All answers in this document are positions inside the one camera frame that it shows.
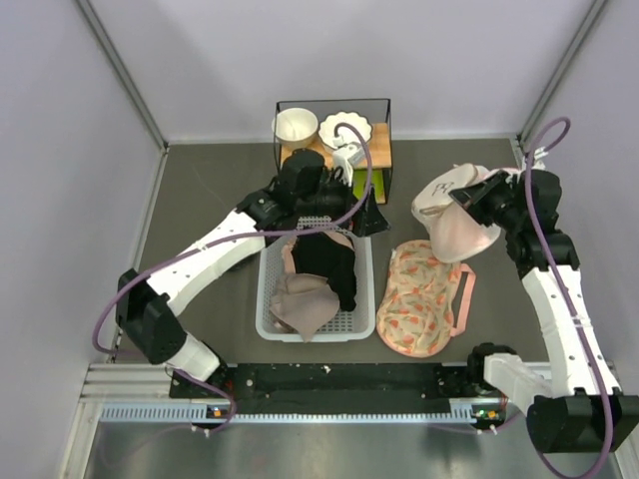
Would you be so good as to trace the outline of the white mesh laundry bag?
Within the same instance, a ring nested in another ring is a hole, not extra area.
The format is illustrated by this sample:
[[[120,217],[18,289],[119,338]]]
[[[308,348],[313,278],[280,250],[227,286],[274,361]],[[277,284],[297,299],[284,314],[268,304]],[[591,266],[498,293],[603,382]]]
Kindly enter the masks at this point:
[[[478,224],[449,195],[452,190],[474,186],[489,173],[484,166],[455,165],[413,199],[411,213],[425,227],[433,254],[441,262],[464,261],[484,252],[499,239],[498,226]]]

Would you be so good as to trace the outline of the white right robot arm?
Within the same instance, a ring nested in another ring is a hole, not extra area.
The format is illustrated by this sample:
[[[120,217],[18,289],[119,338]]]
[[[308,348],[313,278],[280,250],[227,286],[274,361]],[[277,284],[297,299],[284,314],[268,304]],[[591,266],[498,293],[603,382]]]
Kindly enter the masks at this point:
[[[499,171],[450,196],[482,226],[505,233],[506,250],[532,301],[550,365],[549,378],[515,351],[482,343],[470,356],[468,387],[494,389],[525,415],[534,448],[543,454],[614,452],[638,424],[638,397],[623,393],[598,346],[581,288],[571,238],[556,226],[560,180]]]

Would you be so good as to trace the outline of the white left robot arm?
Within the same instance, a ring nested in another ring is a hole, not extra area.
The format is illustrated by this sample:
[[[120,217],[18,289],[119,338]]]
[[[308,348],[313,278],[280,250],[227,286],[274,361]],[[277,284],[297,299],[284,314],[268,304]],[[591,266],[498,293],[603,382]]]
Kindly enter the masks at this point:
[[[143,272],[124,272],[112,307],[118,326],[150,364],[186,372],[205,395],[220,393],[227,381],[223,360],[183,329],[179,315],[229,269],[290,235],[301,218],[323,220],[315,234],[342,228],[362,238],[387,230],[372,177],[360,195],[353,191],[356,164],[372,166],[368,148],[356,143],[334,151],[331,167],[314,150],[294,151],[266,187],[246,195],[185,251]]]

